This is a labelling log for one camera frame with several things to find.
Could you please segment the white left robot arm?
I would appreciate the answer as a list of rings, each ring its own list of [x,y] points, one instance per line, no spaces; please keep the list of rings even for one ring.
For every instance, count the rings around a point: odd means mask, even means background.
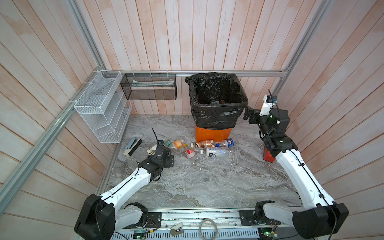
[[[160,179],[162,171],[174,166],[170,148],[158,145],[126,179],[111,190],[88,196],[76,221],[74,231],[85,240],[109,240],[115,232],[132,225],[145,227],[148,208],[140,203],[122,206],[138,190]]]

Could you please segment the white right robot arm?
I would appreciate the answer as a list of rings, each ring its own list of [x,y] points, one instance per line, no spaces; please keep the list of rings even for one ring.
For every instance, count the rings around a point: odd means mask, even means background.
[[[255,221],[261,225],[274,221],[287,224],[306,240],[330,240],[340,230],[349,210],[345,204],[336,203],[322,188],[294,141],[285,134],[290,121],[288,112],[273,108],[271,104],[261,110],[246,107],[244,120],[259,127],[266,149],[283,167],[301,200],[299,207],[285,207],[274,201],[258,202]]]

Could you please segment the orange trash bin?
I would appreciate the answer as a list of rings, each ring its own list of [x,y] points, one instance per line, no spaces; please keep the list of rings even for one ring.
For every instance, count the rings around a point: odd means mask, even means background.
[[[229,138],[232,129],[225,130],[210,130],[203,129],[195,126],[196,141],[214,140],[215,142],[221,142]]]

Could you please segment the orange cap clear bottle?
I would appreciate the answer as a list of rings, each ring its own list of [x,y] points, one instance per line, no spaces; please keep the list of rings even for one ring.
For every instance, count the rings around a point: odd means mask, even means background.
[[[186,149],[188,145],[185,143],[183,140],[174,140],[174,139],[169,139],[165,141],[165,145],[171,149],[175,150],[181,150],[181,149]]]

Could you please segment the red white small bottle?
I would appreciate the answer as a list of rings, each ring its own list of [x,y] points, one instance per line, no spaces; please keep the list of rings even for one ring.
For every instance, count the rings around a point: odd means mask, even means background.
[[[185,150],[185,155],[188,159],[190,159],[196,155],[196,152],[194,149],[187,149]]]

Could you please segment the white stapler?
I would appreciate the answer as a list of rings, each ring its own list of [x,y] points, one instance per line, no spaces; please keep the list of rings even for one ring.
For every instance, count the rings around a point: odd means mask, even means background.
[[[136,151],[136,149],[142,143],[142,139],[140,138],[132,138],[129,143],[126,145],[123,154],[125,157],[129,158]]]

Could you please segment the red tape dispenser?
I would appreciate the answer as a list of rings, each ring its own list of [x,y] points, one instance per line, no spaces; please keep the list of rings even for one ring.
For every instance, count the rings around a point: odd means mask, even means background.
[[[263,160],[269,163],[273,163],[276,160],[267,147],[264,148]]]

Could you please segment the black trash bag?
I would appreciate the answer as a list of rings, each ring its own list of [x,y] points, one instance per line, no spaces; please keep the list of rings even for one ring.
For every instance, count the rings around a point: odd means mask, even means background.
[[[185,82],[198,128],[225,130],[236,126],[248,105],[248,97],[237,75],[209,72],[187,77]]]

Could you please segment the small brown tea bottle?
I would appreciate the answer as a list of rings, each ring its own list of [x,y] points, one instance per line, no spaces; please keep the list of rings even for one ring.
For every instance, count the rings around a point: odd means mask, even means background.
[[[215,141],[214,140],[203,140],[200,142],[191,143],[192,148],[213,148],[215,147]]]

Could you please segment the clear long label bottle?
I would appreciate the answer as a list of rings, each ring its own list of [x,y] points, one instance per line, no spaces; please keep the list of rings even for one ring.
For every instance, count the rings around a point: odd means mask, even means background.
[[[201,154],[207,157],[229,157],[234,154],[234,151],[227,147],[211,147],[201,149]]]

